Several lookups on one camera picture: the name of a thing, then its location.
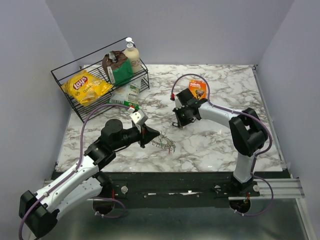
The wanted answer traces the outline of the cream pump lotion bottle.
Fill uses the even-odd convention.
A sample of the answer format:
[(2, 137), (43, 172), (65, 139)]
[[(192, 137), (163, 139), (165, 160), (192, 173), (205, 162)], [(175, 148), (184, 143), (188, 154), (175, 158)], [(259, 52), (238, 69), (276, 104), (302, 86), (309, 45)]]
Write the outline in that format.
[(126, 49), (123, 51), (123, 53), (128, 58), (132, 71), (135, 74), (141, 69), (140, 53), (135, 47), (135, 43), (133, 42), (131, 37), (127, 37), (125, 41)]

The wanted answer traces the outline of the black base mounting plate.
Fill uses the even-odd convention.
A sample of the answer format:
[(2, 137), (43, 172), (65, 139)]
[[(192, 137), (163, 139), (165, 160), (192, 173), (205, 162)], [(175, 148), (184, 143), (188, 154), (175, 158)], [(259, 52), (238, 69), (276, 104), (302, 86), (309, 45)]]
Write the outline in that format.
[[(243, 191), (232, 188), (231, 172), (99, 172), (83, 181), (59, 204), (63, 211), (98, 197), (94, 207), (110, 206), (114, 197), (128, 209), (222, 208), (247, 212), (245, 199), (269, 197), (290, 180), (287, 170), (258, 171), (257, 179)], [(270, 189), (262, 179), (272, 186)]]

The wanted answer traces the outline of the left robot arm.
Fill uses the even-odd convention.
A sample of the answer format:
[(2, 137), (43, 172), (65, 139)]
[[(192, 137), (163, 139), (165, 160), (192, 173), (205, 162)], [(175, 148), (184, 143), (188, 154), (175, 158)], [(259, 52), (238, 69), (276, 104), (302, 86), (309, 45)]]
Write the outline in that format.
[(83, 181), (97, 178), (97, 174), (116, 157), (116, 152), (138, 143), (141, 148), (158, 137), (160, 132), (146, 124), (132, 123), (123, 128), (118, 119), (110, 119), (101, 130), (100, 137), (86, 151), (80, 152), (79, 162), (36, 192), (25, 191), (19, 200), (18, 215), (21, 223), (18, 237), (22, 239), (24, 225), (36, 238), (48, 234), (57, 224), (63, 209), (59, 204)]

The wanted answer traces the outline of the orange Gillette razor box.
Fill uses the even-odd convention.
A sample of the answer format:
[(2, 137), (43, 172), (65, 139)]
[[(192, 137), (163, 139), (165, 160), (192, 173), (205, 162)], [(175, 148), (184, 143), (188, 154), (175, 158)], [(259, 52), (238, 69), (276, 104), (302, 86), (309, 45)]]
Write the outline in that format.
[(203, 81), (191, 79), (188, 88), (197, 100), (205, 99), (207, 96), (207, 85)]

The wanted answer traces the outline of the aluminium rail frame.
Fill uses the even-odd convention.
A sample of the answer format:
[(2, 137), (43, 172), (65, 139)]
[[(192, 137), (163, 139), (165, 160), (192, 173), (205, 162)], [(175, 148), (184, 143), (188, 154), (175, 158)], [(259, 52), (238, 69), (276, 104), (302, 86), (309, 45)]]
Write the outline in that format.
[(80, 203), (93, 199), (93, 209), (109, 217), (115, 204), (139, 208), (232, 208), (249, 211), (252, 199), (303, 197), (297, 178), (281, 178), (277, 172), (260, 172), (247, 183), (238, 183), (228, 173), (100, 172), (54, 188), (49, 183), (20, 199), (19, 215), (37, 237), (47, 235), (58, 220)]

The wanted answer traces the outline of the brown and green bag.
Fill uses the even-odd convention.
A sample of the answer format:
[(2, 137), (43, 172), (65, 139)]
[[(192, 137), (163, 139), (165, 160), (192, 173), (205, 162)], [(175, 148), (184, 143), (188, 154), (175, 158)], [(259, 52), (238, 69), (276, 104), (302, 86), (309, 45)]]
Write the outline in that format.
[(102, 60), (102, 68), (114, 86), (126, 84), (134, 73), (130, 60), (122, 51), (110, 51)]

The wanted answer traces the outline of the yellow Lays chips bag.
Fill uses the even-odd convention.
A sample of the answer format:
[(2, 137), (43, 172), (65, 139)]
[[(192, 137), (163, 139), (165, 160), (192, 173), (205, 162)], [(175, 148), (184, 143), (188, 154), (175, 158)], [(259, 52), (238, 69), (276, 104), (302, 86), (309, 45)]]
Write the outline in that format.
[(66, 94), (85, 107), (104, 96), (112, 87), (112, 84), (86, 70), (81, 70), (61, 86)]

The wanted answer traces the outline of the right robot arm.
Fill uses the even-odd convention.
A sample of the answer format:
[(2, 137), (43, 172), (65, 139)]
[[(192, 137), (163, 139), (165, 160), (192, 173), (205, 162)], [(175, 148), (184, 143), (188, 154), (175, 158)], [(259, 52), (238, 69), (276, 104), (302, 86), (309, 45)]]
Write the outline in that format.
[(175, 127), (183, 128), (196, 120), (204, 119), (229, 128), (233, 145), (238, 152), (230, 191), (236, 196), (247, 192), (254, 179), (253, 164), (256, 154), (269, 138), (268, 129), (256, 112), (252, 108), (239, 111), (213, 105), (206, 98), (196, 99), (188, 88), (177, 95), (172, 93), (170, 99), (175, 102), (172, 110), (177, 119), (172, 124)]

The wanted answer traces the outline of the green and white packet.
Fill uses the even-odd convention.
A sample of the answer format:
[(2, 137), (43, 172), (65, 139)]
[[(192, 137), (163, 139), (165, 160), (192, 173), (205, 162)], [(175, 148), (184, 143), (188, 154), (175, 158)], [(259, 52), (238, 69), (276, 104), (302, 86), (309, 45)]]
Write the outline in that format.
[(141, 90), (141, 81), (134, 80), (128, 84), (114, 90), (111, 98), (108, 100), (110, 104), (120, 104), (127, 107), (139, 108), (139, 94)]

